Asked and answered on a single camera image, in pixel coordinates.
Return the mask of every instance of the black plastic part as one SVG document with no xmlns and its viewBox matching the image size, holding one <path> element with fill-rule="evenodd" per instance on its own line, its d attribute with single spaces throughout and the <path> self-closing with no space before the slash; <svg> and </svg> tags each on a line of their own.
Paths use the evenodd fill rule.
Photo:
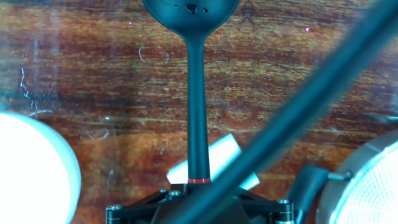
<svg viewBox="0 0 398 224">
<path fill-rule="evenodd" d="M 188 49 L 188 178 L 209 179 L 203 48 L 206 38 L 233 14 L 239 0 L 142 0 Z"/>
<path fill-rule="evenodd" d="M 296 224 L 305 223 L 315 197 L 328 182 L 330 171 L 313 165 L 304 165 L 296 176 L 288 194 L 297 211 Z"/>
<path fill-rule="evenodd" d="M 210 178 L 207 140 L 203 44 L 187 42 L 188 49 L 188 178 Z"/>
</svg>

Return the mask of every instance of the white paper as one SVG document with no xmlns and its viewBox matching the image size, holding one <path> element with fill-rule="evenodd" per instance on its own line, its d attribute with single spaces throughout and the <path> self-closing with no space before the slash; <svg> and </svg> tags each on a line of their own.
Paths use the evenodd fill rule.
<svg viewBox="0 0 398 224">
<path fill-rule="evenodd" d="M 242 153 L 241 148 L 232 134 L 229 134 L 209 147 L 210 179 L 215 180 L 222 171 Z M 171 184 L 186 184 L 188 181 L 188 163 L 184 161 L 170 169 L 167 179 Z M 249 190 L 260 184 L 260 180 L 252 174 L 240 187 Z"/>
</svg>

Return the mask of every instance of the black cable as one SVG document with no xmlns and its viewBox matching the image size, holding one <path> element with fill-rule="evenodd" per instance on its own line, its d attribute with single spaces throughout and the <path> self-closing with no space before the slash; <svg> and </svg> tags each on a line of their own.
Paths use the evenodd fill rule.
<svg viewBox="0 0 398 224">
<path fill-rule="evenodd" d="M 188 196 L 161 223 L 208 223 L 229 205 L 242 181 L 253 172 L 268 170 L 283 156 L 371 63 L 397 27 L 398 0 L 379 1 L 247 149 L 211 185 Z"/>
</svg>

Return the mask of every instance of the black mount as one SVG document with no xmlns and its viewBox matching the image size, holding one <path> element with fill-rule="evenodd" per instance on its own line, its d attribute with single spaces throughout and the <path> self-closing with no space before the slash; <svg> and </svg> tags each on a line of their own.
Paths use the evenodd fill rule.
<svg viewBox="0 0 398 224">
<path fill-rule="evenodd" d="M 328 181 L 329 175 L 326 169 L 303 166 L 285 200 L 268 200 L 238 188 L 233 203 L 209 223 L 303 224 L 313 200 Z M 160 224 L 188 195 L 197 190 L 196 186 L 172 184 L 170 190 L 160 190 L 128 206 L 109 206 L 106 209 L 106 224 Z"/>
<path fill-rule="evenodd" d="M 128 206 L 113 205 L 106 209 L 106 224 L 158 224 L 189 194 L 188 184 L 172 184 Z M 293 223 L 293 203 L 270 201 L 244 189 L 238 189 L 234 203 L 211 224 Z"/>
</svg>

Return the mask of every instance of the screw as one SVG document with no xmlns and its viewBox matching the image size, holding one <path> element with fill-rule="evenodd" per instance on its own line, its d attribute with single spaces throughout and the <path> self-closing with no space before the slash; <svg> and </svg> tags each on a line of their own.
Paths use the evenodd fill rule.
<svg viewBox="0 0 398 224">
<path fill-rule="evenodd" d="M 276 200 L 277 203 L 289 203 L 290 201 L 288 199 L 278 199 Z"/>
<path fill-rule="evenodd" d="M 181 191 L 179 191 L 179 190 L 172 190 L 169 192 L 169 196 L 171 196 L 171 197 L 178 197 L 180 195 L 181 195 Z"/>
<path fill-rule="evenodd" d="M 116 210 L 120 210 L 122 208 L 123 208 L 122 205 L 111 205 L 111 206 L 108 206 L 106 209 L 111 210 L 111 211 L 116 211 Z"/>
</svg>

